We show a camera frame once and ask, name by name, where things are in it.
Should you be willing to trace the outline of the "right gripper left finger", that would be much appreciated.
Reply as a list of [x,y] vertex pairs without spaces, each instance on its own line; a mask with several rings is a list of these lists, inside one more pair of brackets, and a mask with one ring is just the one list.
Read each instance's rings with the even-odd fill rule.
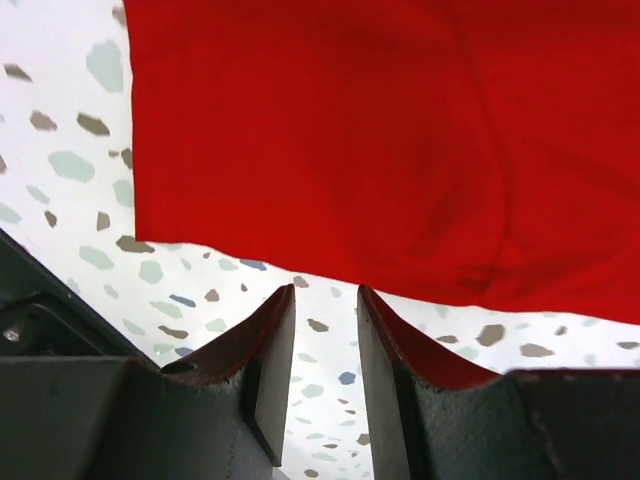
[[59,302],[1,312],[5,479],[269,479],[280,466],[295,293],[155,368]]

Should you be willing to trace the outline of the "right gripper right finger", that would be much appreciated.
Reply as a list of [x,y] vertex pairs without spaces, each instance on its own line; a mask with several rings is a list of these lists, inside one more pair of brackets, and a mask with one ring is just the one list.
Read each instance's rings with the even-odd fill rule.
[[635,479],[639,374],[497,374],[358,290],[358,339],[378,479]]

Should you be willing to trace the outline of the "red t-shirt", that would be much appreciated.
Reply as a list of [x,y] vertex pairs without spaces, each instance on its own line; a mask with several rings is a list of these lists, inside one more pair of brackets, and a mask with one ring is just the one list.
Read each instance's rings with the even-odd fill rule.
[[635,1],[129,1],[135,233],[639,320]]

